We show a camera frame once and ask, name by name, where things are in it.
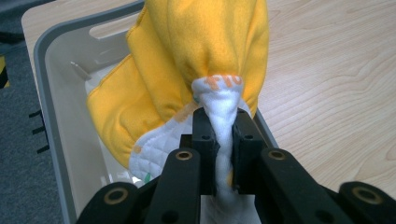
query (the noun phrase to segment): yellow cloth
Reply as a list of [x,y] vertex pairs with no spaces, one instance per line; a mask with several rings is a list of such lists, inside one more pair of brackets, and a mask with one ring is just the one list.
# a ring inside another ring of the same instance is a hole
[[97,132],[125,167],[136,140],[165,124],[192,99],[191,83],[240,76],[256,113],[265,77],[268,19],[264,0],[145,3],[126,36],[131,54],[88,96]]

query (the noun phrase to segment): white container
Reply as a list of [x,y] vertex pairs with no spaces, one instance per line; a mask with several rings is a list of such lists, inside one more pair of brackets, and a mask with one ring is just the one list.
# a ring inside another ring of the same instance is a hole
[[[125,18],[135,20],[143,5],[143,1],[138,1],[60,23],[44,33],[35,45],[37,85],[64,223],[75,223],[91,197],[104,185],[133,182],[130,173],[100,141],[86,99],[87,92],[101,77],[129,53],[126,31],[101,35],[93,29]],[[255,120],[267,144],[276,147],[260,112]]]

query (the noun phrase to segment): wooden table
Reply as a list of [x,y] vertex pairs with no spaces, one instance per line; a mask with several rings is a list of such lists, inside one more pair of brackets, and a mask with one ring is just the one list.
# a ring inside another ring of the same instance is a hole
[[[32,66],[54,24],[134,0],[69,0],[22,18]],[[259,108],[279,146],[324,186],[359,180],[396,198],[396,2],[268,0]]]

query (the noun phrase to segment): orange stitching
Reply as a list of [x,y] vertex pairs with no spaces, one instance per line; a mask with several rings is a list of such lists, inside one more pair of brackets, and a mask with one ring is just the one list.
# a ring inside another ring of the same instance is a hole
[[207,77],[204,83],[208,84],[212,91],[216,91],[219,89],[217,81],[219,81],[218,77]]
[[136,154],[140,154],[142,152],[142,147],[134,145],[132,147],[132,152],[136,153]]
[[190,114],[192,114],[192,112],[198,109],[198,107],[198,104],[196,104],[195,102],[191,102],[185,105],[180,111],[178,111],[174,115],[175,121],[177,121],[178,123],[183,122]]
[[231,88],[233,86],[233,83],[231,83],[230,77],[229,76],[221,76],[223,81],[225,82],[225,85],[228,88]]
[[239,77],[239,79],[237,79],[237,76],[232,76],[233,79],[233,83],[235,83],[236,85],[241,85],[242,84],[242,78]]

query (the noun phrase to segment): gray carpet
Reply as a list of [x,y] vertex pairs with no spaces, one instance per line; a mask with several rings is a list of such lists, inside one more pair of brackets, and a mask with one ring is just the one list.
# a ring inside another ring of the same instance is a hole
[[[21,15],[49,2],[1,0],[0,32],[22,33]],[[0,89],[0,223],[62,223],[61,206],[35,83],[24,42],[0,44],[10,86]]]

